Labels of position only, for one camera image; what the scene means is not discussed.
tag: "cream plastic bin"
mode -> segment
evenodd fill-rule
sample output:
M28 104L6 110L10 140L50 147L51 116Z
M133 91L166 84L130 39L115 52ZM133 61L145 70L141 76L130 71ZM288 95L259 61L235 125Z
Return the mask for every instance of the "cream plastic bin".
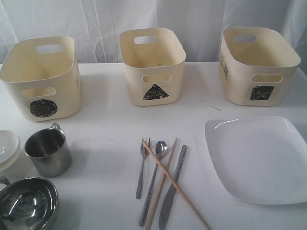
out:
M229 28L223 32L219 73L228 99L235 104L278 103L300 62L274 30Z
M0 79L29 121L70 116L79 108L80 75L70 37L16 44L3 63Z
M129 30L119 40L132 103L149 106L177 100L186 53L174 32L165 28Z

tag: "black triangle symbol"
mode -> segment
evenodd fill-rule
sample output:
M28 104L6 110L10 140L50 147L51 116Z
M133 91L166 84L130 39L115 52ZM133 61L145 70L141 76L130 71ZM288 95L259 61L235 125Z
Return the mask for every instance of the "black triangle symbol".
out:
M154 84L144 95L143 100L154 100L168 97L168 94L164 92L158 85Z

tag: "black circle symbol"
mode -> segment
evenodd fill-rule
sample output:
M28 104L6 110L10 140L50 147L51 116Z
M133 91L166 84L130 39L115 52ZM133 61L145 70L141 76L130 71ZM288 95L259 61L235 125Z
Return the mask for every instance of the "black circle symbol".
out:
M30 112L37 117L49 117L54 115L58 110L57 105L50 100L40 99L31 102Z

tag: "butter knife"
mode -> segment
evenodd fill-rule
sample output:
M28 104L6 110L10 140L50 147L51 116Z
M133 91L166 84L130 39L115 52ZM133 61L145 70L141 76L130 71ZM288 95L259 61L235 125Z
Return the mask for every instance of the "butter knife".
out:
M178 159L178 163L177 163L177 166L176 166L175 174L174 174L174 180L176 182L177 182L178 177L179 177L180 169L181 169L186 151L187 151L187 146L186 145L182 146L180 156L179 156L179 159ZM173 201L174 201L175 193L176 193L176 188L173 186L173 184L171 184L169 189L168 189L168 192L167 192L167 194L164 198L162 208L161 208L161 211L160 211L159 230L164 230L166 228L168 217L169 217L169 214L170 214L171 209L172 209L172 204L173 204Z

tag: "basket handle hole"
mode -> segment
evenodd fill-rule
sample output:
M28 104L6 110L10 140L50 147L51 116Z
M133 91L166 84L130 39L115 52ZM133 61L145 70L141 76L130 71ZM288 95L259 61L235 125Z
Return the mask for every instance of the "basket handle hole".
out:
M233 39L234 42L256 42L257 37L255 35L236 35Z
M160 83L170 81L172 75L170 73L158 74L158 75L147 75L143 77L143 82L145 83Z
M56 93L56 89L53 87L44 87L44 88L37 88L37 89L22 90L21 93L24 97L27 97L27 98L52 96Z
M255 74L251 77L254 83L279 83L283 80L280 74Z
M59 53L62 52L63 47L60 44L44 45L36 47L36 50L39 54L46 53Z
M156 36L139 36L139 37L134 38L134 43L136 45L155 43L156 41L157 41Z

